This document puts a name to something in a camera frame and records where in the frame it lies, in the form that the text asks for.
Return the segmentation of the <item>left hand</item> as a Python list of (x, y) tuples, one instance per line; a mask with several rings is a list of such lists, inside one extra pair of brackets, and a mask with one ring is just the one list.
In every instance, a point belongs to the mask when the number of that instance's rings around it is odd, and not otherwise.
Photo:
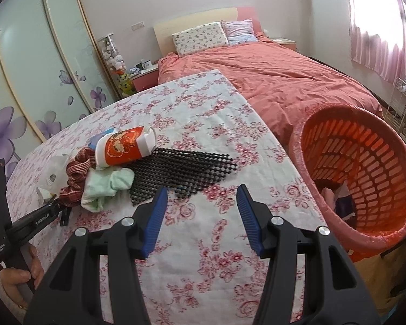
[(19, 285), (24, 285), (33, 280), (37, 288), (44, 277), (44, 268), (38, 258), (38, 251), (32, 244), (29, 245), (32, 260), (31, 270), (25, 271), (17, 268), (4, 268), (0, 271), (0, 298), (2, 302), (13, 311), (23, 311), (28, 302), (18, 290)]

